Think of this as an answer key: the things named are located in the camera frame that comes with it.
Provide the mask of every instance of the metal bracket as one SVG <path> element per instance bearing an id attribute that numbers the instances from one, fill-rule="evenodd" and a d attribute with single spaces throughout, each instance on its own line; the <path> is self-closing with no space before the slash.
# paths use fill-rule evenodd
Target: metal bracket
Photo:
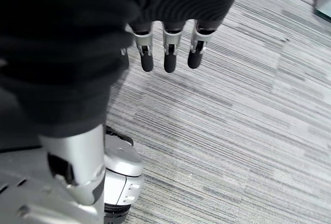
<path id="1" fill-rule="evenodd" d="M 180 31 L 176 34 L 171 34 L 168 33 L 165 29 L 164 29 L 164 24 L 163 24 L 163 47 L 164 47 L 164 53 L 166 55 L 169 55 L 169 45 L 173 44 L 174 45 L 174 55 L 177 55 L 178 53 L 178 47 L 180 44 L 180 39 L 182 37 L 182 32 Z"/>
<path id="2" fill-rule="evenodd" d="M 153 48 L 153 31 L 145 35 L 134 34 L 136 45 L 141 56 L 144 55 L 143 47 L 147 47 L 148 55 L 152 55 Z"/>
<path id="3" fill-rule="evenodd" d="M 192 32 L 192 38 L 191 38 L 191 52 L 196 53 L 198 41 L 203 41 L 203 47 L 200 51 L 200 54 L 203 54 L 204 51 L 206 50 L 206 47 L 210 40 L 212 39 L 213 33 L 211 34 L 200 34 L 197 30 L 198 22 L 195 21 L 193 32 Z"/>

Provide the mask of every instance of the black fingertip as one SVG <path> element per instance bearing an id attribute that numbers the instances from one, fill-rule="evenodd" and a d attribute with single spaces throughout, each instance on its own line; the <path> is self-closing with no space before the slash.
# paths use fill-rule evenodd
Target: black fingertip
<path id="1" fill-rule="evenodd" d="M 146 72 L 150 72 L 153 70 L 153 56 L 149 56 L 148 53 L 144 53 L 144 56 L 141 57 L 141 66 L 143 70 Z"/>
<path id="2" fill-rule="evenodd" d="M 169 53 L 164 55 L 164 70 L 167 73 L 172 73 L 176 68 L 176 55 Z"/>
<path id="3" fill-rule="evenodd" d="M 199 52 L 192 53 L 188 55 L 187 64 L 191 69 L 197 69 L 201 64 L 202 54 Z"/>

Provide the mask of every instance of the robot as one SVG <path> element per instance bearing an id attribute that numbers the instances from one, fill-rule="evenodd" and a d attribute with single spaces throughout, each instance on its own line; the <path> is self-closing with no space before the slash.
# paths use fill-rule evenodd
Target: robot
<path id="1" fill-rule="evenodd" d="M 25 0 L 15 1 L 24 8 Z M 30 19 L 36 29 L 4 11 L 2 18 L 16 26 L 4 29 L 0 43 L 0 84 L 17 96 L 43 148 L 0 154 L 1 223 L 122 224 L 144 182 L 133 141 L 104 125 L 109 85 L 128 66 L 125 25 L 150 72 L 152 24 L 162 22 L 164 69 L 172 73 L 184 25 L 195 19 L 188 67 L 196 69 L 234 0 L 49 0 L 43 12 L 46 0 L 34 1 L 31 11 L 43 17 Z"/>

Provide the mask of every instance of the striped carpet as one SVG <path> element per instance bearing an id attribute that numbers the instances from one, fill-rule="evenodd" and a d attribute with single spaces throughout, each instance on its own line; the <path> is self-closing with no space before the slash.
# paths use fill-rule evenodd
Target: striped carpet
<path id="1" fill-rule="evenodd" d="M 134 138 L 146 184 L 126 223 L 331 223 L 331 25 L 313 0 L 236 0 L 199 69 L 186 24 L 174 73 L 137 50 L 108 125 Z"/>

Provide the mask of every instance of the black fabric cover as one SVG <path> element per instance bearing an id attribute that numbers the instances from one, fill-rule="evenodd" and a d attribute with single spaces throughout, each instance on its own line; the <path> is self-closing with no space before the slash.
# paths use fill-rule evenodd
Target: black fabric cover
<path id="1" fill-rule="evenodd" d="M 221 20 L 234 0 L 0 0 L 0 84 L 53 137 L 104 121 L 109 86 L 128 68 L 127 23 Z"/>

